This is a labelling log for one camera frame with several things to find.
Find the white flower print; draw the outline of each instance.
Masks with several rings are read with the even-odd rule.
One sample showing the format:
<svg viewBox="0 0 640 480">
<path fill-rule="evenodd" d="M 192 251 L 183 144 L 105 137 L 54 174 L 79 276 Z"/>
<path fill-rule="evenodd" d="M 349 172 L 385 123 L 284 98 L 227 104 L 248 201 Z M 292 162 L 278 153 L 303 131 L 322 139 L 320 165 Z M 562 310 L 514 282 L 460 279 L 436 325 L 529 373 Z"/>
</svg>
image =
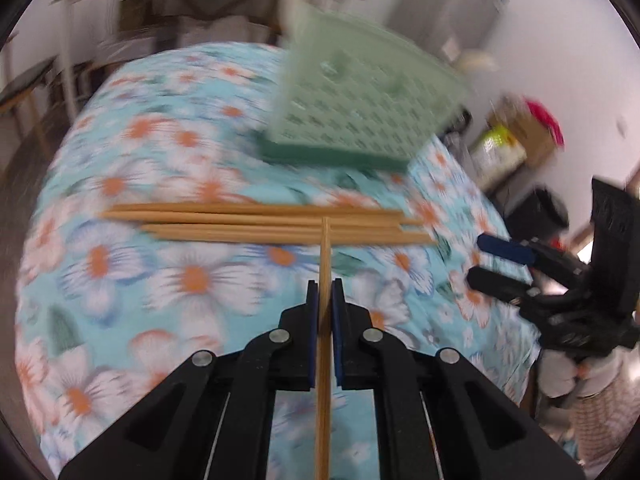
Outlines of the white flower print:
<svg viewBox="0 0 640 480">
<path fill-rule="evenodd" d="M 484 366 L 484 357 L 480 352 L 476 352 L 469 358 L 469 362 L 475 366 L 482 374 L 492 383 L 498 380 L 498 370 L 495 368 L 487 368 Z"/>
<path fill-rule="evenodd" d="M 442 204 L 453 204 L 460 195 L 456 186 L 453 186 L 449 180 L 428 172 L 420 174 L 420 184 L 429 199 L 437 200 Z"/>
<path fill-rule="evenodd" d="M 86 136 L 67 137 L 53 157 L 49 172 L 55 170 L 55 176 L 60 176 L 85 170 L 107 146 L 103 140 L 89 140 Z"/>
<path fill-rule="evenodd" d="M 170 176 L 161 180 L 156 189 L 166 202 L 248 202 L 238 194 L 246 185 L 242 174 L 231 168 L 195 164 L 184 168 L 186 176 Z"/>
<path fill-rule="evenodd" d="M 231 261 L 240 250 L 226 244 L 167 244 L 159 251 L 164 268 L 147 281 L 148 306 L 178 306 L 185 336 L 197 342 L 203 341 L 197 338 L 208 339 L 204 348 L 220 348 L 223 330 L 219 310 L 254 314 L 264 290 L 253 264 Z"/>
<path fill-rule="evenodd" d="M 82 185 L 87 191 L 84 207 L 90 214 L 113 203 L 149 202 L 145 188 L 158 181 L 160 171 L 149 158 L 117 159 L 104 174 L 89 177 Z"/>
<path fill-rule="evenodd" d="M 87 444 L 135 402 L 129 375 L 94 368 L 84 345 L 56 359 L 47 383 L 60 394 L 60 425 Z"/>
<path fill-rule="evenodd" d="M 113 142 L 123 153 L 131 153 L 152 140 L 171 135 L 177 128 L 177 121 L 162 114 L 141 114 L 133 117 Z"/>
<path fill-rule="evenodd" d="M 465 348 L 469 348 L 474 343 L 474 329 L 470 326 L 466 327 L 462 331 L 462 339 L 465 345 Z"/>
<path fill-rule="evenodd" d="M 60 424 L 42 435 L 40 450 L 49 463 L 53 475 L 57 478 L 66 463 L 76 455 L 74 436 L 66 428 L 66 425 Z"/>
<path fill-rule="evenodd" d="M 453 323 L 453 309 L 447 303 L 443 303 L 438 307 L 438 316 L 443 323 Z"/>
<path fill-rule="evenodd" d="M 351 279 L 348 301 L 366 308 L 374 327 L 396 336 L 407 348 L 415 347 L 411 338 L 396 327 L 410 319 L 404 286 L 399 280 L 384 280 L 372 269 L 360 270 Z"/>
<path fill-rule="evenodd" d="M 251 103 L 242 98 L 203 100 L 200 113 L 208 120 L 223 120 L 239 132 L 255 130 L 264 124 Z"/>
<path fill-rule="evenodd" d="M 202 75 L 193 68 L 178 70 L 169 74 L 166 86 L 177 94 L 187 94 L 193 91 L 193 87 L 202 81 Z"/>
<path fill-rule="evenodd" d="M 398 280 L 404 288 L 433 294 L 433 276 L 429 272 L 429 255 L 419 246 L 373 249 L 372 256 L 385 265 L 386 278 Z"/>
<path fill-rule="evenodd" d="M 421 197 L 414 196 L 410 200 L 409 205 L 412 214 L 422 220 L 422 225 L 429 231 L 437 231 L 446 237 L 451 236 L 451 231 L 447 227 L 449 216 L 444 209 L 433 200 L 425 200 Z"/>
<path fill-rule="evenodd" d="M 83 134 L 88 132 L 93 126 L 95 121 L 95 113 L 80 114 L 76 119 L 73 127 L 66 134 L 66 140 L 70 140 L 77 134 Z"/>
<path fill-rule="evenodd" d="M 20 275 L 29 283 L 41 272 L 51 272 L 62 262 L 65 244 L 60 228 L 76 211 L 74 197 L 62 198 L 47 207 L 38 217 L 24 244 Z"/>
<path fill-rule="evenodd" d="M 335 207 L 370 207 L 379 208 L 378 202 L 371 197 L 351 189 L 327 189 L 313 197 L 315 205 L 331 205 Z"/>
<path fill-rule="evenodd" d="M 26 343 L 20 327 L 16 331 L 15 369 L 22 385 L 22 396 L 29 418 L 38 434 L 42 434 L 47 423 L 54 424 L 58 421 L 56 401 L 45 387 L 49 373 L 47 349 L 39 337 Z"/>
<path fill-rule="evenodd" d="M 474 206 L 471 208 L 471 213 L 476 221 L 476 234 L 495 234 L 497 232 L 495 226 L 489 220 L 489 213 L 484 207 Z"/>
<path fill-rule="evenodd" d="M 270 292 L 277 292 L 292 280 L 304 288 L 318 278 L 318 254 L 301 246 L 247 245 L 243 253 L 260 267 Z"/>
<path fill-rule="evenodd" d="M 245 85 L 255 76 L 254 72 L 244 69 L 236 63 L 214 63 L 211 68 L 216 78 L 236 85 Z"/>
<path fill-rule="evenodd" d="M 487 297 L 468 288 L 465 277 L 456 270 L 449 273 L 449 281 L 462 317 L 467 321 L 475 319 L 480 328 L 485 328 L 491 317 L 491 303 Z"/>
<path fill-rule="evenodd" d="M 220 144 L 213 140 L 216 136 L 213 124 L 180 121 L 159 139 L 159 145 L 166 151 L 168 166 L 183 171 L 194 164 L 209 165 L 220 160 Z"/>
<path fill-rule="evenodd" d="M 129 353 L 140 372 L 132 372 L 132 392 L 141 399 L 160 384 L 181 362 L 178 338 L 166 330 L 147 330 L 129 341 Z"/>
<path fill-rule="evenodd" d="M 82 309 L 103 325 L 118 313 L 117 288 L 152 272 L 148 250 L 130 245 L 136 231 L 117 222 L 89 220 L 68 237 L 66 246 L 76 256 L 60 276 L 66 297 L 82 298 Z"/>
</svg>

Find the cardboard box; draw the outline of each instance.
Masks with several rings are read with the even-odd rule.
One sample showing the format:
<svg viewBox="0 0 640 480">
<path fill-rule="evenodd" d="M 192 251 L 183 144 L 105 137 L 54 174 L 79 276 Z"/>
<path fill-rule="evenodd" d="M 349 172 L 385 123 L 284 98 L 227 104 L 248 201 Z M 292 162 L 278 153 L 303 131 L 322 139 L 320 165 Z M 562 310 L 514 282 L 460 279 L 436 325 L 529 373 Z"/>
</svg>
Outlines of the cardboard box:
<svg viewBox="0 0 640 480">
<path fill-rule="evenodd" d="M 504 122 L 491 114 L 487 123 L 491 127 L 504 124 L 510 130 L 527 152 L 525 164 L 528 168 L 539 168 L 556 150 L 556 143 L 549 130 L 532 115 L 519 113 Z"/>
</svg>

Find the floor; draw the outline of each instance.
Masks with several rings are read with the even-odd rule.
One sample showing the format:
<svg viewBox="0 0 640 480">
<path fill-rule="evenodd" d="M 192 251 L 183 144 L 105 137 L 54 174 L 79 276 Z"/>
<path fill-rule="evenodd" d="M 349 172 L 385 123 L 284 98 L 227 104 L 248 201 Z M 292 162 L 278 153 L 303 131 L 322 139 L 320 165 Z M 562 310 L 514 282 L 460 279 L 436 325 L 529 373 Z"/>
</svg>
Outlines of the floor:
<svg viewBox="0 0 640 480">
<path fill-rule="evenodd" d="M 43 118 L 50 146 L 56 150 L 68 130 L 63 107 L 55 107 Z M 15 281 L 22 245 L 49 160 L 40 152 L 33 132 L 15 151 L 0 177 L 0 412 L 34 464 L 54 478 L 29 424 L 22 391 L 14 366 Z"/>
</svg>

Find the red object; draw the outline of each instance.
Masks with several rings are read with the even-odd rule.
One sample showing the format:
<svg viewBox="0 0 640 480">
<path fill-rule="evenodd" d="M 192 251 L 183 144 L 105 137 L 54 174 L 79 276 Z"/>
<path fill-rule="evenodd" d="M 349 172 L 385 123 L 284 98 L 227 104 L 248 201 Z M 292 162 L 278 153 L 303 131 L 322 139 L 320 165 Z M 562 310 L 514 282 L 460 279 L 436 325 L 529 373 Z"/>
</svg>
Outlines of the red object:
<svg viewBox="0 0 640 480">
<path fill-rule="evenodd" d="M 566 247 L 564 246 L 564 244 L 560 241 L 559 237 L 554 238 L 553 240 L 551 240 L 549 242 L 549 246 L 558 249 L 559 251 L 565 251 Z"/>
<path fill-rule="evenodd" d="M 556 146 L 560 146 L 564 148 L 564 137 L 562 136 L 562 130 L 560 129 L 560 124 L 556 121 L 556 118 L 549 113 L 542 103 L 537 101 L 532 101 L 530 99 L 525 99 L 527 106 L 529 107 L 529 111 L 531 115 L 533 115 L 541 124 L 544 124 L 549 131 L 551 132 L 551 136 L 554 138 L 554 142 Z"/>
</svg>

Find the chair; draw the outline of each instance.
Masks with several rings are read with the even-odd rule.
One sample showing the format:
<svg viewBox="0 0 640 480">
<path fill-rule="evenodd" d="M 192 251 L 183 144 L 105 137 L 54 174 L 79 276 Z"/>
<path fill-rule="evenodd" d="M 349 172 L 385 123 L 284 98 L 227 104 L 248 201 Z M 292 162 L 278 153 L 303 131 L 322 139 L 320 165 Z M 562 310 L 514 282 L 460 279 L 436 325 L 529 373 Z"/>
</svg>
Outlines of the chair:
<svg viewBox="0 0 640 480">
<path fill-rule="evenodd" d="M 47 138 L 40 121 L 40 115 L 36 108 L 35 99 L 33 97 L 33 90 L 36 86 L 42 84 L 45 81 L 47 73 L 53 68 L 53 63 L 56 57 L 50 57 L 41 61 L 29 69 L 22 72 L 18 77 L 12 77 L 11 69 L 11 41 L 15 38 L 16 34 L 12 34 L 4 44 L 2 48 L 2 64 L 4 68 L 4 89 L 0 92 L 0 114 L 9 112 L 15 121 L 16 131 L 20 140 L 24 139 L 24 130 L 20 122 L 20 116 L 18 114 L 18 105 L 24 100 L 27 101 L 29 111 L 31 114 L 31 120 L 35 129 L 38 142 L 40 143 L 40 149 L 42 154 L 46 158 L 51 158 L 52 151 L 47 142 Z"/>
</svg>

